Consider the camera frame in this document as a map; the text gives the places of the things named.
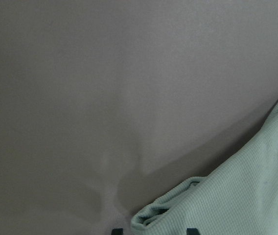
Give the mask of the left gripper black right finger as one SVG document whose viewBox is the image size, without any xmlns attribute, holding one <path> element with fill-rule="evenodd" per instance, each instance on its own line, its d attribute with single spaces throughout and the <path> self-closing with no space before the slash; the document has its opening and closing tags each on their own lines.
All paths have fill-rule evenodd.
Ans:
<svg viewBox="0 0 278 235">
<path fill-rule="evenodd" d="M 200 235 L 200 232 L 197 228 L 187 228 L 186 235 Z"/>
</svg>

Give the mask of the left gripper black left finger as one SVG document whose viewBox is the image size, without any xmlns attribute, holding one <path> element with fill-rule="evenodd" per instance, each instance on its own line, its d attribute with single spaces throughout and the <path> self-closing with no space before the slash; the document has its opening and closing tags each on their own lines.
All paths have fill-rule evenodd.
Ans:
<svg viewBox="0 0 278 235">
<path fill-rule="evenodd" d="M 123 228 L 114 228 L 111 231 L 111 235 L 123 235 L 123 234 L 124 234 Z"/>
</svg>

